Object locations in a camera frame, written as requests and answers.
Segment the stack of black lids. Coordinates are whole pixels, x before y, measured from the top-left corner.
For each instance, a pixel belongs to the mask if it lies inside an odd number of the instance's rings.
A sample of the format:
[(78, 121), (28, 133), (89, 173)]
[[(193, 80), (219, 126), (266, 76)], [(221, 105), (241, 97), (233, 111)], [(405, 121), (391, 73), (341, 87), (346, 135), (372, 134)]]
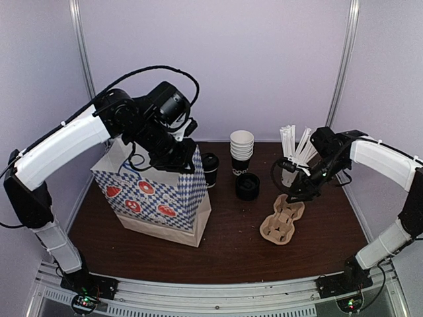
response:
[(244, 201), (252, 201), (260, 193), (260, 178), (253, 173), (244, 173), (236, 177), (235, 194)]

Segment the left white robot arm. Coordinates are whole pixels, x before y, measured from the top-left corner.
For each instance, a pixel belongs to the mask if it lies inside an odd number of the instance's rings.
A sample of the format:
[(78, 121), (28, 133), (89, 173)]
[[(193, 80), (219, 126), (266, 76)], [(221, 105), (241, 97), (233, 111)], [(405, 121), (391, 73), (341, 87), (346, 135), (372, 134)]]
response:
[(190, 135), (198, 126), (190, 116), (191, 107), (166, 81), (137, 98), (108, 88), (39, 144), (11, 153), (3, 185), (15, 214), (80, 293), (91, 292), (95, 279), (83, 269), (82, 256), (56, 222), (46, 179), (81, 153), (116, 137), (145, 149), (150, 166), (157, 170), (191, 174), (195, 144)]

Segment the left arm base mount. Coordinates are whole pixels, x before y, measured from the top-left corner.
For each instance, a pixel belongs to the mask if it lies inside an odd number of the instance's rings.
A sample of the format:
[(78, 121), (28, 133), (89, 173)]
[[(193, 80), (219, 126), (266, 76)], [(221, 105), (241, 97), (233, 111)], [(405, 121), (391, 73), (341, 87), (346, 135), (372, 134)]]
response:
[(85, 264), (73, 273), (66, 273), (60, 267), (58, 269), (62, 275), (61, 288), (94, 299), (114, 299), (119, 284), (117, 279), (94, 275)]

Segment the black paper coffee cup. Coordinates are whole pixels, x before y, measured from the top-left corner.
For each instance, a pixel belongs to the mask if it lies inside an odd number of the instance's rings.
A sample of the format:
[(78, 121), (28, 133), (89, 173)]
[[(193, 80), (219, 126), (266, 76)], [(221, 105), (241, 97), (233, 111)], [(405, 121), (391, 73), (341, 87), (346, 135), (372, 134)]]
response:
[(211, 170), (211, 171), (205, 171), (204, 170), (204, 176), (205, 176), (205, 179), (206, 179), (207, 188), (212, 188), (212, 187), (215, 186), (215, 183), (217, 181), (218, 168)]

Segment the blue checkered paper bag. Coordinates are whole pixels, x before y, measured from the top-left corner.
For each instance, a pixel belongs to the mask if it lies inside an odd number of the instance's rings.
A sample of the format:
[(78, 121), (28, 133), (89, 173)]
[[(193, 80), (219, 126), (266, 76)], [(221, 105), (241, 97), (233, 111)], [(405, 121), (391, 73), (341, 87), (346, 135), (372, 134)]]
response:
[(191, 247), (199, 247), (212, 211), (200, 150), (195, 172), (178, 174), (150, 168), (148, 154), (121, 139), (91, 168), (94, 179), (124, 228)]

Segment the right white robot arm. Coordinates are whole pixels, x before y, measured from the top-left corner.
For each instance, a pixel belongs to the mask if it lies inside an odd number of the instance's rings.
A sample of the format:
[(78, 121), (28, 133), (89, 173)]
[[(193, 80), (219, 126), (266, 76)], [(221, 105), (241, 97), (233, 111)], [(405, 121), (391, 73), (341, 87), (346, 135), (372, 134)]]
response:
[(329, 127), (307, 128), (298, 143), (295, 126), (280, 128), (284, 157), (280, 167), (292, 173), (290, 203), (311, 201), (336, 174), (362, 164), (397, 183), (407, 198), (395, 222), (354, 255), (350, 268), (339, 277), (343, 291), (353, 291), (364, 281), (364, 272), (399, 253), (422, 234), (422, 159), (351, 130), (334, 133)]

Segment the black cup lid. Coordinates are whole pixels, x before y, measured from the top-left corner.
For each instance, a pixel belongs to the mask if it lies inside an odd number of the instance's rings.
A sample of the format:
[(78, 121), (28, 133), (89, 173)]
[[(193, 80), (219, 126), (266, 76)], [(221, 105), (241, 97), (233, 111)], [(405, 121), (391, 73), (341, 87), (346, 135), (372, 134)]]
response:
[(202, 165), (205, 171), (211, 171), (219, 166), (219, 158), (213, 153), (203, 153), (201, 155)]

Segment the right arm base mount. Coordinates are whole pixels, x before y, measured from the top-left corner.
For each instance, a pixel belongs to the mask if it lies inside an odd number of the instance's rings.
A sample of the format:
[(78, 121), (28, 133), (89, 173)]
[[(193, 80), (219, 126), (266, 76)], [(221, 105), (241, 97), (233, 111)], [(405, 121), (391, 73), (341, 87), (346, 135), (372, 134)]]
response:
[(345, 261), (343, 272), (319, 277), (315, 283), (321, 299), (353, 293), (373, 285), (369, 269), (362, 269), (352, 258)]

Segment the stack of paper cups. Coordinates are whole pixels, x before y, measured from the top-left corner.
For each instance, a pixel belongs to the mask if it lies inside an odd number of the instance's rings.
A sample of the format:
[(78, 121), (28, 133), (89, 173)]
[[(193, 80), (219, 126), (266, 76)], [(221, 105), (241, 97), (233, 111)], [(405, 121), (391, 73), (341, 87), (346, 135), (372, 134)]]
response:
[(237, 130), (230, 134), (230, 153), (232, 173), (236, 176), (249, 169), (254, 149), (254, 135), (246, 130)]

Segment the cardboard cup carrier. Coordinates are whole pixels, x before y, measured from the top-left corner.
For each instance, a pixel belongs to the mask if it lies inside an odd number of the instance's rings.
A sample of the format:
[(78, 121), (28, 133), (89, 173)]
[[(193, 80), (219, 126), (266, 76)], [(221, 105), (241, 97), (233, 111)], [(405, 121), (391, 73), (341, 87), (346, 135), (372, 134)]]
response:
[(286, 245), (295, 232), (294, 222), (302, 218), (305, 210), (303, 202), (288, 203), (286, 194), (279, 195), (274, 204), (274, 213), (267, 216), (260, 225), (261, 236), (276, 245)]

